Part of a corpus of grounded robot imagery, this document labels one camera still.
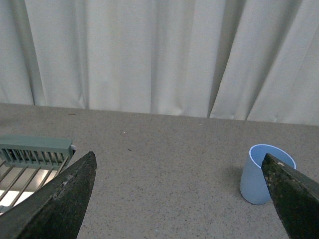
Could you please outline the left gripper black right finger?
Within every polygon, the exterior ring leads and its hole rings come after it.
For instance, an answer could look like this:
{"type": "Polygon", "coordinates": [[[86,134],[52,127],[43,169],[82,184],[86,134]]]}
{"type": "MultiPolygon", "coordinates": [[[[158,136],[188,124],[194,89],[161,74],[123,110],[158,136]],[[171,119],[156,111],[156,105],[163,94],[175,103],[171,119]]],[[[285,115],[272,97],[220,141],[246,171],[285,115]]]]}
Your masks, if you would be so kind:
{"type": "Polygon", "coordinates": [[[267,153],[261,166],[276,212],[291,239],[319,237],[319,184],[267,153]]]}

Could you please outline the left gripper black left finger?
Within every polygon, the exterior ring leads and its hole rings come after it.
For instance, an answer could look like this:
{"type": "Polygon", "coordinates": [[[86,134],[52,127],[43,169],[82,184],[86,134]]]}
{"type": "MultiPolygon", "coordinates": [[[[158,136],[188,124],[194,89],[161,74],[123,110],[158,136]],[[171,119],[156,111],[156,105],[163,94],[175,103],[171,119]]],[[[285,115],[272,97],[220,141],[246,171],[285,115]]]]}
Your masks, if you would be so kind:
{"type": "Polygon", "coordinates": [[[97,162],[90,151],[0,217],[2,239],[75,239],[92,194],[97,162]]]}

